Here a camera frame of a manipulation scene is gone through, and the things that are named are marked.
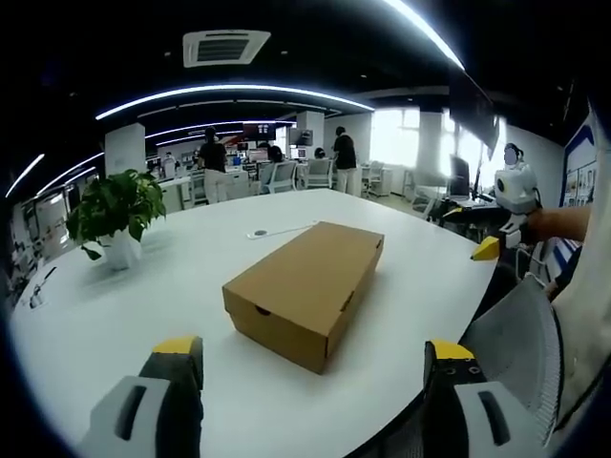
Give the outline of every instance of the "ceiling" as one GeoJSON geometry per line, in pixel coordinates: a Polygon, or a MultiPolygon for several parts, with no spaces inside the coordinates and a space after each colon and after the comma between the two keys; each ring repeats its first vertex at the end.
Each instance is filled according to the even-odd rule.
{"type": "MultiPolygon", "coordinates": [[[[533,7],[526,0],[409,3],[482,88],[504,95],[497,108],[510,122],[563,141],[564,107],[574,74],[565,58],[567,48],[558,46],[563,26],[546,20],[545,5],[533,7]]],[[[157,100],[95,120],[139,97],[207,84],[259,83],[379,107],[396,100],[363,100],[356,94],[444,86],[453,69],[428,38],[382,0],[53,3],[37,7],[30,17],[28,31],[8,50],[11,115],[3,154],[16,175],[40,153],[47,156],[19,184],[13,199],[30,198],[61,172],[102,151],[106,132],[135,121],[150,134],[192,124],[289,116],[303,109],[294,103],[359,112],[305,95],[232,91],[157,100]],[[271,37],[250,65],[185,69],[182,36],[221,29],[270,31],[271,37]],[[201,104],[212,101],[222,103],[201,104]],[[189,104],[199,105],[180,107],[189,104]]],[[[435,103],[445,102],[441,97],[435,103]]]]}

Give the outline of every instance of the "ceiling vent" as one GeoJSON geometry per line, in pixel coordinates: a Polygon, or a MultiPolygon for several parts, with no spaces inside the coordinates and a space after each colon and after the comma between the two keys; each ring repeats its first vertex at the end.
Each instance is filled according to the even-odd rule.
{"type": "Polygon", "coordinates": [[[194,31],[182,37],[185,68],[248,65],[271,36],[268,31],[194,31]]]}

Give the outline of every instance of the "box lid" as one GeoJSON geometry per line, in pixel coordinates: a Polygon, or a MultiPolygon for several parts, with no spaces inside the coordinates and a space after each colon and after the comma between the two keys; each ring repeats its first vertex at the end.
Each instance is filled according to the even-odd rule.
{"type": "Polygon", "coordinates": [[[381,234],[319,222],[224,288],[265,311],[327,336],[376,258],[383,239],[381,234]]]}

